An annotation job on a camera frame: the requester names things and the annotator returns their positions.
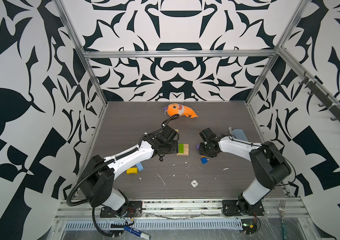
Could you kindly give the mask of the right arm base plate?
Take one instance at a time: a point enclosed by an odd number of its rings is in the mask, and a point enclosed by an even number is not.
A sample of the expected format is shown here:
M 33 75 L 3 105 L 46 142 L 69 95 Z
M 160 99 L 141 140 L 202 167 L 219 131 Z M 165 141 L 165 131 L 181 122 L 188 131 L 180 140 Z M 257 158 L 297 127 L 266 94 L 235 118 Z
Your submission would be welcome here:
M 264 207 L 262 201 L 255 205 L 249 205 L 245 200 L 223 200 L 222 213 L 227 216 L 263 216 Z

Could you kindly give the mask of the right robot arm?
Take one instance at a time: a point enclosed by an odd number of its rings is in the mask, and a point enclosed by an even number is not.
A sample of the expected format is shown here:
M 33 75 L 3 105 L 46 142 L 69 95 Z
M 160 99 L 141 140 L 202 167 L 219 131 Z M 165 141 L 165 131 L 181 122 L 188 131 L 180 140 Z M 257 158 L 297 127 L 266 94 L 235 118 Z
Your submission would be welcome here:
M 255 179 L 238 197 L 236 208 L 239 213 L 248 214 L 277 184 L 292 173 L 287 159 L 272 142 L 252 143 L 233 135 L 217 136 L 210 128 L 204 129 L 199 135 L 202 138 L 199 145 L 201 155 L 215 158 L 219 153 L 228 153 L 251 162 Z

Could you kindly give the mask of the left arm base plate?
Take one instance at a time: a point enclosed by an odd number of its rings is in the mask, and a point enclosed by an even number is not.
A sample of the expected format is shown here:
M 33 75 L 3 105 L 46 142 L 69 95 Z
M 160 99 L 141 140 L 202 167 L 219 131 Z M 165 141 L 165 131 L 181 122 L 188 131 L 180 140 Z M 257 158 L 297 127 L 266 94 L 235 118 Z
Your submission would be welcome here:
M 124 216 L 125 218 L 133 218 L 142 213 L 142 207 L 142 201 L 129 201 L 128 203 L 125 203 L 118 211 L 115 211 L 110 207 L 102 207 L 100 217 L 114 218 Z

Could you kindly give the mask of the light blue wood block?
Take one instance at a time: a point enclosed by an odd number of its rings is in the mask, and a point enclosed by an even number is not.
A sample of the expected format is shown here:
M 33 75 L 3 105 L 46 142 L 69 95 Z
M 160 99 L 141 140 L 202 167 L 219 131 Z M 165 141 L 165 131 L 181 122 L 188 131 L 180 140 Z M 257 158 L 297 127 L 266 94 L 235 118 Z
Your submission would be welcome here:
M 136 166 L 137 166 L 139 172 L 144 170 L 144 167 L 141 163 L 137 163 Z

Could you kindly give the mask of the green wood block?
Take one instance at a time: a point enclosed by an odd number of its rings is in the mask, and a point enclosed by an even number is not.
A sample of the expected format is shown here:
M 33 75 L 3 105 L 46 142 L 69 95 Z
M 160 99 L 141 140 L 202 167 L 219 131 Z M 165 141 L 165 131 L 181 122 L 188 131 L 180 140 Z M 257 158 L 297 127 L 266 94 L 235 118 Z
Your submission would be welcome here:
M 183 154 L 184 153 L 184 144 L 178 144 L 178 153 Z

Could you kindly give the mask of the yellow wood arch block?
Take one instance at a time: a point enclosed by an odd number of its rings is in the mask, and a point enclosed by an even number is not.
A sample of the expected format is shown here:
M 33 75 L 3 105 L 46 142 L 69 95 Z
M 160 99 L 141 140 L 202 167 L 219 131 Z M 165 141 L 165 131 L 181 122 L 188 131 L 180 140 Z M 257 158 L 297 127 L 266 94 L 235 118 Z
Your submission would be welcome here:
M 139 173 L 139 169 L 138 168 L 129 168 L 126 171 L 127 175 L 131 175 L 131 174 L 138 174 Z

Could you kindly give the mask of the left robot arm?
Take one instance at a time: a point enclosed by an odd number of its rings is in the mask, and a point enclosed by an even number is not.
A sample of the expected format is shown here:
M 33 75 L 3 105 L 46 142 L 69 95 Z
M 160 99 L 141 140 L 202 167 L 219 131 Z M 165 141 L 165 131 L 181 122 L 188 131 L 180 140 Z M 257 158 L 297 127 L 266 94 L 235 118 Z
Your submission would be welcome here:
M 102 158 L 93 156 L 83 170 L 76 185 L 67 196 L 70 207 L 85 203 L 92 208 L 109 207 L 122 216 L 129 207 L 128 198 L 122 191 L 114 188 L 114 181 L 133 166 L 158 156 L 177 154 L 179 133 L 166 126 L 140 138 L 137 145 L 113 156 Z

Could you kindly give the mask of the natural wood plank block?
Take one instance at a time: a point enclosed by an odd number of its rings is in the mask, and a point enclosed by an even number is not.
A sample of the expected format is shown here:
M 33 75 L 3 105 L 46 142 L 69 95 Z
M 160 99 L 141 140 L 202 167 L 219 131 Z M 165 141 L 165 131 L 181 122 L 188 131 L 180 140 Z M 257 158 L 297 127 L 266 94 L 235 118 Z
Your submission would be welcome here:
M 178 156 L 188 156 L 189 152 L 177 153 Z

